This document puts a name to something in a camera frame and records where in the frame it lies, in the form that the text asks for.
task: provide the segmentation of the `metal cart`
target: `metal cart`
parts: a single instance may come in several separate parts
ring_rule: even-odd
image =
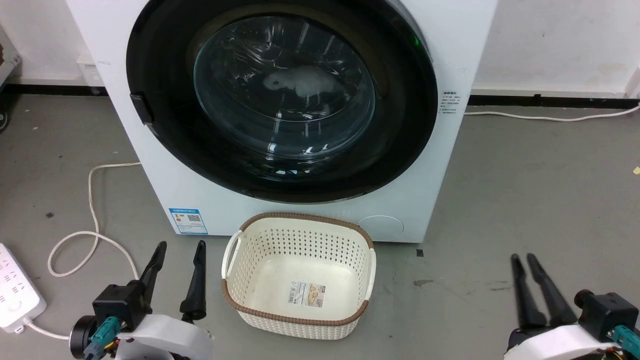
[[[11,71],[20,63],[20,57],[15,47],[9,41],[8,36],[2,28],[0,28],[0,93],[2,92],[6,78],[9,77]],[[9,114],[6,105],[0,102],[0,133],[2,133],[9,124]]]

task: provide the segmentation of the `coiled white cord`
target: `coiled white cord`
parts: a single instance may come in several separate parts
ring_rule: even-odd
[[[562,119],[562,118],[559,118],[559,117],[546,117],[546,116],[522,116],[522,115],[514,115],[514,114],[508,114],[508,113],[499,113],[497,111],[478,111],[478,112],[472,112],[472,113],[465,113],[465,115],[498,115],[498,116],[505,116],[505,117],[513,117],[513,118],[516,118],[516,119],[574,122],[574,121],[580,121],[580,120],[597,119],[597,118],[601,118],[601,117],[615,117],[615,116],[620,116],[620,115],[626,115],[626,114],[632,113],[632,112],[634,112],[634,111],[636,111],[638,109],[640,109],[640,104],[638,106],[636,106],[635,108],[632,108],[632,109],[629,109],[629,110],[625,110],[625,111],[622,111],[622,112],[619,112],[619,113],[589,115],[589,116],[577,117],[577,118],[574,118],[574,119]]]
[[[95,226],[95,231],[77,231],[73,234],[69,234],[67,236],[64,237],[64,239],[58,241],[58,243],[56,244],[56,246],[53,247],[53,249],[51,249],[51,253],[49,254],[49,259],[47,259],[47,268],[49,269],[49,273],[55,277],[65,277],[65,276],[69,276],[71,274],[73,274],[74,272],[78,271],[81,267],[84,266],[84,264],[86,264],[87,261],[89,261],[89,259],[91,258],[91,256],[93,255],[93,253],[95,252],[95,249],[98,247],[98,240],[99,239],[103,239],[104,241],[112,244],[113,246],[115,246],[116,248],[118,248],[118,250],[122,251],[122,253],[124,254],[124,256],[127,257],[127,260],[129,261],[129,264],[131,265],[131,270],[133,270],[133,276],[138,279],[138,271],[136,270],[136,265],[133,263],[133,259],[131,259],[131,255],[129,255],[129,253],[115,240],[109,239],[108,237],[100,234],[100,227],[98,225],[98,218],[95,214],[95,210],[93,208],[93,192],[92,192],[92,186],[91,186],[91,180],[93,177],[93,173],[101,168],[113,168],[113,167],[132,167],[132,166],[136,166],[136,165],[140,165],[140,163],[122,163],[122,164],[109,164],[109,165],[100,165],[98,167],[95,167],[93,169],[91,169],[91,171],[89,171],[89,180],[88,180],[88,185],[89,185],[89,209],[91,210],[91,216],[93,217],[93,224]],[[60,247],[60,245],[62,245],[65,241],[78,236],[78,235],[92,235],[94,236],[94,240],[93,240],[93,246],[91,247],[91,250],[89,250],[89,254],[87,254],[87,256],[84,258],[84,260],[82,260],[80,262],[80,264],[78,264],[75,268],[71,269],[68,272],[65,273],[59,273],[59,272],[55,272],[53,270],[53,267],[51,266],[51,260],[53,259],[53,255],[56,253],[56,251],[58,250],[58,248]],[[40,334],[49,336],[51,338],[54,339],[59,339],[59,340],[69,340],[68,336],[63,336],[63,335],[57,335],[54,334],[52,332],[46,331],[44,329],[41,329],[39,327],[37,327],[31,320],[29,319],[24,319],[24,323],[25,325],[27,325],[28,327],[32,328],[33,330],[39,332]]]

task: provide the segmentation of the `washing machine door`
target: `washing machine door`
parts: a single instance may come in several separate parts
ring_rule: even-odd
[[[384,0],[152,0],[127,50],[131,99],[179,160],[282,202],[363,195],[424,150],[426,47]]]

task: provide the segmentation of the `teal connector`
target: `teal connector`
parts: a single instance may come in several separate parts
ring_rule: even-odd
[[[104,347],[109,345],[120,334],[120,321],[115,316],[109,316],[91,337],[91,343],[84,350],[85,360],[98,360],[104,357]]]
[[[633,331],[624,325],[618,325],[613,329],[611,339],[620,347],[630,352],[633,356],[640,359],[640,338]]]

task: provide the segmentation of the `laundry basket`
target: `laundry basket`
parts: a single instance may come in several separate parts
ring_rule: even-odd
[[[223,294],[249,325],[308,339],[351,333],[375,277],[376,253],[363,229],[312,215],[249,219],[222,261]]]

